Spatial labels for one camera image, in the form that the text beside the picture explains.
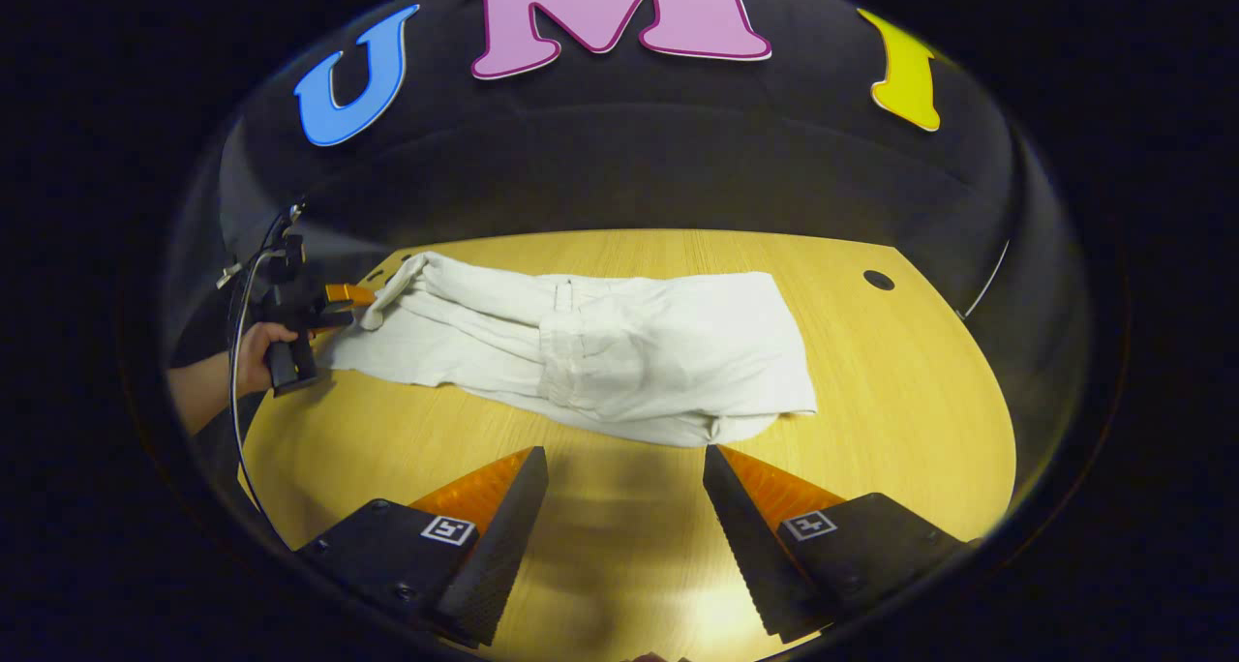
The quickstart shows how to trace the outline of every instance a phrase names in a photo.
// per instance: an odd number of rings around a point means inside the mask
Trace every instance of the human hand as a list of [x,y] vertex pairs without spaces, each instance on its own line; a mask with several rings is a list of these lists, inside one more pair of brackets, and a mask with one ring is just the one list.
[[280,324],[254,324],[240,338],[237,360],[237,394],[247,395],[271,388],[271,371],[266,367],[266,350],[273,342],[292,342],[297,333]]

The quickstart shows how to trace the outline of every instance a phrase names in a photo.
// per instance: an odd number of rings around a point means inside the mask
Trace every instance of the letter m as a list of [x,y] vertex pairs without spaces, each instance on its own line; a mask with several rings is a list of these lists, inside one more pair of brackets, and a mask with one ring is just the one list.
[[[498,79],[536,69],[559,57],[560,46],[538,35],[541,10],[591,52],[610,52],[643,0],[482,0],[486,53],[473,76]],[[771,43],[753,32],[741,0],[654,0],[654,25],[641,43],[667,55],[755,61],[771,56]]]

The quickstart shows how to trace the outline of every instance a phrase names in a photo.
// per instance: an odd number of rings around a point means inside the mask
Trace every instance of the cable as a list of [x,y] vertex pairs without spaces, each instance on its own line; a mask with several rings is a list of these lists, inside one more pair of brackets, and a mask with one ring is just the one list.
[[249,477],[249,469],[245,466],[244,445],[240,439],[240,413],[237,409],[237,368],[240,363],[240,343],[245,333],[245,314],[249,310],[249,295],[252,288],[254,286],[254,275],[258,273],[258,268],[264,260],[273,257],[281,257],[284,254],[284,249],[266,249],[259,252],[252,259],[253,265],[250,265],[249,275],[245,278],[244,294],[240,300],[240,312],[237,315],[237,335],[232,345],[232,364],[229,366],[228,374],[228,402],[232,408],[233,431],[237,436],[237,456],[240,460],[240,472],[245,477],[245,485],[249,486],[249,496],[254,498],[254,507],[258,507],[259,514],[266,519],[266,524],[271,527],[271,531],[274,531],[275,538],[280,539],[280,543],[282,543],[285,548],[292,550],[292,547],[289,545],[289,542],[284,541],[279,529],[275,529],[275,524],[271,522],[271,516],[266,513],[266,510],[263,510],[263,502],[258,498],[258,491],[254,488],[254,481]]

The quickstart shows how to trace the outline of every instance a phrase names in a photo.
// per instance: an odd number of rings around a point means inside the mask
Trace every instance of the white cloth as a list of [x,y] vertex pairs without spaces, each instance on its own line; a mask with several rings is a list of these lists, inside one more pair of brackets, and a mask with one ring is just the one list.
[[530,276],[437,253],[406,260],[320,363],[478,397],[621,438],[753,436],[817,397],[766,273],[673,280]]

